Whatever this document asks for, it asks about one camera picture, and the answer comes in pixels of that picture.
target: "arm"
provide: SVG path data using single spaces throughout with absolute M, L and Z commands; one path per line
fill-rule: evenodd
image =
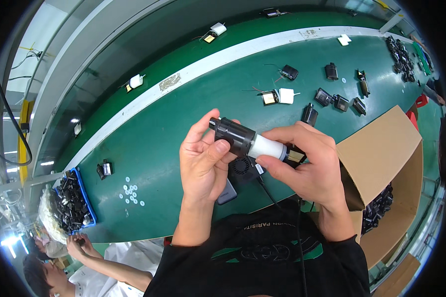
M 229 153 L 227 141 L 214 141 L 213 130 L 203 135 L 210 118 L 219 116 L 218 109 L 208 112 L 191 127 L 180 146 L 184 197 L 172 245 L 195 247 L 210 236 L 213 206 L 226 185 L 228 163 L 236 158 Z
M 138 288 L 143 292 L 147 290 L 147 287 L 152 280 L 152 274 L 150 272 L 141 271 L 125 264 L 87 255 L 76 240 L 76 235 L 68 237 L 68 252 L 78 261 L 83 263 L 83 265 L 117 279 L 120 282 L 124 282 L 134 288 Z
M 319 230 L 327 241 L 344 241 L 355 235 L 340 179 L 339 157 L 334 140 L 303 122 L 274 128 L 262 136 L 282 143 L 292 143 L 309 159 L 296 169 L 270 156 L 256 162 L 277 180 L 293 189 L 299 197 L 321 205 Z

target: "pile of black parts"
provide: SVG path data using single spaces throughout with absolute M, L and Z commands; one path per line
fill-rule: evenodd
M 402 79 L 404 82 L 412 82 L 414 83 L 415 75 L 413 72 L 413 61 L 410 59 L 410 55 L 408 54 L 408 51 L 406 50 L 405 46 L 401 44 L 401 41 L 395 39 L 390 36 L 387 37 L 386 43 L 388 46 L 388 50 L 391 52 L 391 56 L 395 60 L 395 65 L 393 65 L 393 70 L 395 70 L 396 73 L 403 72 Z
M 378 227 L 379 220 L 390 210 L 393 203 L 393 188 L 391 183 L 367 205 L 363 211 L 362 235 Z
M 66 171 L 66 177 L 51 192 L 50 204 L 53 216 L 66 234 L 71 235 L 83 225 L 94 223 L 75 172 Z

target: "white plastic part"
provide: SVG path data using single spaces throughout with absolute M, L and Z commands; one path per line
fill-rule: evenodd
M 216 33 L 217 36 L 220 36 L 221 33 L 226 31 L 226 27 L 221 23 L 216 23 L 212 27 L 210 27 L 210 31 Z
M 279 103 L 292 104 L 294 103 L 293 89 L 279 89 Z
M 81 123 L 77 124 L 75 126 L 75 135 L 79 134 L 79 132 L 81 132 Z
M 269 140 L 259 134 L 256 135 L 253 142 L 248 156 L 255 159 L 261 155 L 273 156 L 279 159 L 284 151 L 284 145 L 282 143 Z
M 129 80 L 129 86 L 132 89 L 135 89 L 138 86 L 142 86 L 144 76 L 145 76 L 145 74 L 143 76 L 140 76 L 140 74 L 137 74 L 136 76 L 132 77 L 131 80 Z

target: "black wire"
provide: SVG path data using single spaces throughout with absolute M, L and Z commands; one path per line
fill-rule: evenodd
M 261 176 L 258 176 L 258 178 L 256 178 L 259 182 L 259 184 L 262 186 L 262 188 L 264 189 L 264 191 L 266 192 L 266 194 L 268 194 L 269 198 L 273 201 L 273 203 L 279 208 L 281 209 L 281 206 L 279 206 L 279 204 L 276 202 L 276 200 L 274 200 L 273 196 L 271 195 L 271 193 L 269 193 L 268 188 L 264 185 L 264 181 L 262 180 Z
M 297 231 L 297 241 L 299 243 L 299 252 L 301 253 L 301 271 L 302 271 L 302 280 L 303 280 L 303 296 L 307 297 L 307 286 L 306 286 L 306 270 L 304 267 L 304 252 L 303 252 L 303 244 L 301 243 L 301 235 L 299 233 L 299 223 L 301 222 L 301 206 L 302 199 L 299 199 L 299 208 L 297 209 L 297 223 L 296 223 L 296 231 Z
M 31 75 L 17 76 L 17 77 L 9 78 L 8 81 L 18 79 L 18 78 L 31 78 Z
M 3 105 L 5 106 L 6 112 L 10 116 L 10 120 L 12 121 L 13 126 L 15 127 L 15 129 L 18 132 L 18 136 L 20 136 L 20 139 L 23 141 L 23 144 L 25 145 L 25 148 L 27 149 L 28 155 L 30 156 L 30 159 L 24 163 L 12 162 L 12 161 L 8 160 L 7 158 L 5 158 L 4 156 L 2 156 L 2 154 L 0 154 L 0 159 L 2 159 L 3 161 L 5 161 L 9 164 L 15 165 L 15 166 L 26 166 L 26 165 L 30 164 L 31 161 L 33 160 L 33 156 L 31 155 L 30 146 L 28 145 L 26 138 L 23 136 L 23 133 L 21 132 L 20 127 L 18 126 L 17 120 L 13 116 L 13 112 L 10 108 L 10 105 L 8 105 L 8 102 L 6 101 L 5 92 L 3 91 L 1 84 L 0 84 L 0 99 L 2 100 Z

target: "hand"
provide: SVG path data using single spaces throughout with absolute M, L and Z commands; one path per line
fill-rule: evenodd
M 213 130 L 203 135 L 208 130 L 210 118 L 219 116 L 218 109 L 208 112 L 190 128 L 180 146 L 180 175 L 184 200 L 190 204 L 213 204 L 226 185 L 228 163 L 236 158 L 229 152 L 230 144 L 226 140 L 214 141 Z
M 83 256 L 86 255 L 86 253 L 84 252 L 83 248 L 81 248 L 76 242 L 77 240 L 77 235 L 68 236 L 68 238 L 66 239 L 66 246 L 68 248 L 69 255 L 82 262 L 81 259 L 83 258 Z
M 83 244 L 83 246 L 81 248 L 83 249 L 83 251 L 85 253 L 87 253 L 89 255 L 90 253 L 92 253 L 95 250 L 93 244 L 91 243 L 91 241 L 87 237 L 87 234 L 84 234 L 84 233 L 81 234 L 79 232 L 76 232 L 75 235 L 76 235 L 76 241 L 77 240 L 84 240 L 84 244 Z
M 309 163 L 293 169 L 274 157 L 259 156 L 256 162 L 266 168 L 271 176 L 290 186 L 300 197 L 319 203 L 328 210 L 346 205 L 333 138 L 301 121 L 292 126 L 266 131 L 262 136 L 281 143 L 295 144 L 309 159 Z

